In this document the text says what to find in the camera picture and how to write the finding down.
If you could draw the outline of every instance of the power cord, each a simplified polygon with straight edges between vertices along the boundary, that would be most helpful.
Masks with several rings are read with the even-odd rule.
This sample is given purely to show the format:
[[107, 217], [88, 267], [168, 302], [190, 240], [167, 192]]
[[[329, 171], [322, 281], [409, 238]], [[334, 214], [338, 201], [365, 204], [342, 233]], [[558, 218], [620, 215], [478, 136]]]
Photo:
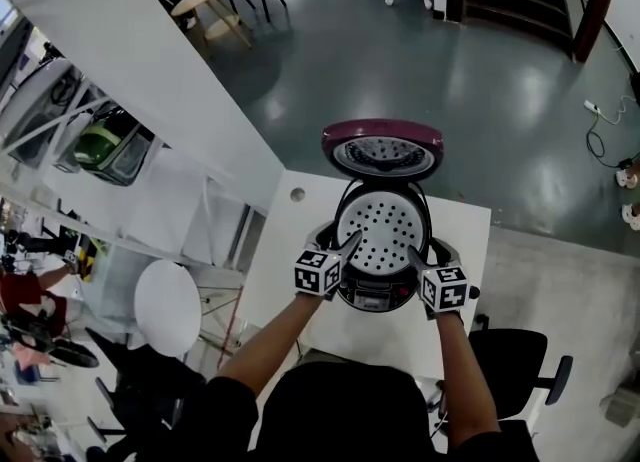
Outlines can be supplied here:
[[433, 436], [436, 435], [438, 433], [438, 430], [440, 430], [440, 427], [443, 425], [444, 420], [447, 419], [447, 416], [449, 415], [449, 411], [444, 413], [444, 416], [442, 416], [442, 419], [440, 420], [440, 423], [438, 423], [436, 425], [435, 430], [433, 431], [433, 433], [431, 434], [431, 439], [433, 439]]
[[[606, 154], [606, 149], [604, 147], [604, 141], [602, 140], [602, 137], [595, 132], [595, 128], [598, 125], [598, 122], [600, 121], [600, 119], [604, 119], [604, 121], [608, 122], [612, 126], [616, 126], [622, 119], [622, 114], [624, 114], [627, 111], [626, 105], [624, 104], [625, 99], [630, 99], [634, 103], [636, 102], [636, 100], [631, 96], [622, 96], [620, 98], [620, 108], [618, 109], [618, 112], [617, 112], [618, 116], [616, 117], [615, 121], [610, 121], [609, 119], [607, 119], [607, 117], [602, 114], [602, 112], [596, 105], [585, 102], [585, 107], [596, 114], [595, 121], [593, 121], [591, 128], [589, 128], [589, 130], [585, 135], [585, 143], [587, 145], [587, 150], [598, 161], [600, 165], [603, 165], [604, 167], [607, 167], [609, 169], [623, 169], [623, 170], [628, 169], [633, 165], [633, 161], [637, 159], [638, 156], [640, 156], [640, 151], [638, 151], [634, 156], [632, 156], [631, 158], [625, 158], [624, 160], [621, 160], [620, 162], [618, 162], [617, 165], [611, 165], [609, 163], [602, 161], [602, 158], [604, 158], [604, 155]], [[594, 148], [591, 137], [595, 137], [595, 139], [600, 144], [599, 151], [596, 151], [596, 148]]]

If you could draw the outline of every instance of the white pillar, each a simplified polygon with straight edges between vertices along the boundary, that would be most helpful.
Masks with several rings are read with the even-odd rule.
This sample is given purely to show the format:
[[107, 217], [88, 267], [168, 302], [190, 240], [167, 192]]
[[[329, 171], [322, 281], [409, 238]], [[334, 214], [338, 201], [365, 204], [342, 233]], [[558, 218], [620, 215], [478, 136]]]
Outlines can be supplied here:
[[157, 0], [11, 1], [138, 121], [267, 212], [282, 163]]

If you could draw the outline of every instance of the purple lid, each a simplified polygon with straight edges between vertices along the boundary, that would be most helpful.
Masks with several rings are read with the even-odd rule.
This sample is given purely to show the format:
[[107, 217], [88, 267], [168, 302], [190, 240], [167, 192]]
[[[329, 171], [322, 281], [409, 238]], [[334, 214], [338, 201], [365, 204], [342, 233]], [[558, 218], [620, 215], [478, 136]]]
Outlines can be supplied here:
[[419, 181], [442, 162], [442, 134], [429, 126], [392, 119], [359, 119], [332, 124], [322, 149], [341, 172], [355, 178]]

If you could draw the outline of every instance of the gray floor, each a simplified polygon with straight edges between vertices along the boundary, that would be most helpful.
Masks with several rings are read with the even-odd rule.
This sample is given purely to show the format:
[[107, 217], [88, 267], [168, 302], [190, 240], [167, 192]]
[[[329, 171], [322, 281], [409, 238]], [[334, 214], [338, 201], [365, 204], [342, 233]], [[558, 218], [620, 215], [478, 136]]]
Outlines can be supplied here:
[[[409, 119], [444, 135], [427, 194], [490, 207], [495, 225], [640, 255], [619, 217], [636, 197], [585, 148], [585, 99], [615, 118], [630, 93], [606, 33], [582, 66], [526, 34], [435, 21], [421, 0], [286, 0], [287, 13], [267, 0], [271, 24], [253, 1], [257, 18], [236, 3], [254, 48], [226, 36], [210, 62], [287, 168], [338, 176], [320, 150], [324, 126]], [[610, 162], [640, 150], [639, 120], [632, 104], [620, 125], [601, 123]]]
[[478, 311], [491, 317], [492, 328], [543, 332], [543, 376], [555, 374], [561, 356], [574, 357], [563, 396], [536, 423], [540, 460], [616, 461], [636, 439], [638, 420], [617, 427], [604, 419], [601, 402], [631, 375], [639, 288], [635, 258], [491, 229]]

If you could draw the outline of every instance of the round wooden table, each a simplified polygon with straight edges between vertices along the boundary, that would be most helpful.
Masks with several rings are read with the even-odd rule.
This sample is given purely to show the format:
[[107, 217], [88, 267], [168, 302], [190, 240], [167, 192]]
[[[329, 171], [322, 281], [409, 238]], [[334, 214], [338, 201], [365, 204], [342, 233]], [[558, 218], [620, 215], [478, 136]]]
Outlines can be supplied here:
[[198, 13], [196, 11], [196, 7], [202, 4], [206, 4], [207, 7], [209, 7], [220, 18], [208, 29], [204, 30], [205, 42], [211, 39], [215, 39], [216, 37], [220, 37], [221, 35], [231, 30], [236, 36], [240, 38], [242, 42], [244, 42], [249, 48], [251, 48], [251, 43], [238, 28], [238, 25], [242, 21], [240, 19], [240, 16], [229, 9], [229, 7], [227, 7], [220, 0], [182, 0], [173, 8], [173, 10], [171, 11], [171, 15], [173, 17], [177, 17], [186, 12], [193, 11], [194, 16], [202, 25], [202, 22], [200, 21], [200, 18], [198, 17]]

